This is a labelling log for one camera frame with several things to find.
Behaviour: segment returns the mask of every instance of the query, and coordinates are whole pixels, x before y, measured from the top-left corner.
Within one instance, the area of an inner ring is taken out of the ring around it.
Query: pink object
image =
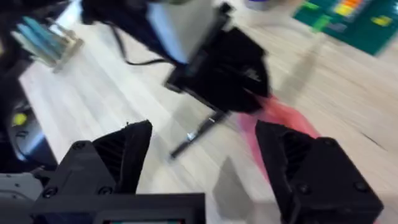
[[[264,167],[261,157],[261,151],[257,143],[255,131],[257,120],[267,121],[275,124],[283,124],[288,128],[307,133],[313,138],[317,138],[320,135],[300,112],[291,107],[283,105],[276,97],[272,96],[271,98],[258,98],[258,100],[261,102],[265,110],[250,115],[240,114],[239,124],[242,128],[243,134],[246,137],[246,141],[250,146],[254,161],[260,167],[264,177],[268,180],[266,168]]]

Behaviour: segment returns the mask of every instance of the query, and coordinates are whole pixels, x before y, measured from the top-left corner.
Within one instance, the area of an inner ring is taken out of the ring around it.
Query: cable
[[[118,43],[118,47],[119,47],[120,53],[122,54],[122,58],[128,65],[143,66],[143,65],[153,65],[153,64],[156,64],[156,63],[170,63],[169,61],[167,61],[166,59],[163,59],[163,58],[153,59],[153,60],[149,60],[149,61],[146,61],[146,62],[139,62],[139,63],[128,61],[123,41],[120,38],[120,35],[118,34],[118,31],[116,30],[114,24],[109,23],[109,22],[106,23],[106,24],[110,26],[110,28],[112,30],[112,33],[114,35],[114,38],[116,39],[116,42]]]

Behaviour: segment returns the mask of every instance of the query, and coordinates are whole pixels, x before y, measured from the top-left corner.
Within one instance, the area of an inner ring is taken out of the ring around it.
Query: green board
[[[309,0],[295,13],[294,18],[310,26],[318,26],[325,17],[332,17],[322,32],[371,55],[386,46],[398,29],[398,0],[373,0],[362,8],[352,21],[332,13],[339,1]],[[375,18],[391,18],[387,26],[374,22]]]

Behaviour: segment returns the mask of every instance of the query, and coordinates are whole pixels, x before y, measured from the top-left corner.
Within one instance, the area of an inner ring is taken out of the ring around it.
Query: black mechanical part
[[[31,215],[34,223],[206,223],[204,194],[136,195],[149,121],[72,145]]]
[[[262,121],[256,136],[283,223],[375,222],[383,204],[334,139]]]

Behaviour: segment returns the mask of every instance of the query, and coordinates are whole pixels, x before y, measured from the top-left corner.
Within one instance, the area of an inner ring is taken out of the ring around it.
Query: table surface
[[[384,202],[380,223],[396,223],[398,40],[372,57],[292,19],[299,1],[266,12],[246,9],[242,0],[230,3],[236,8],[233,24],[268,51],[274,94],[339,141]],[[60,73],[34,63],[20,77],[58,161],[74,141],[149,119],[154,134],[139,193],[204,191],[208,223],[280,223],[272,190],[235,115],[169,162],[168,153],[210,110],[162,86],[170,65],[126,65],[109,27],[76,23],[73,30],[85,45]],[[131,60],[156,57],[127,35],[123,39]]]

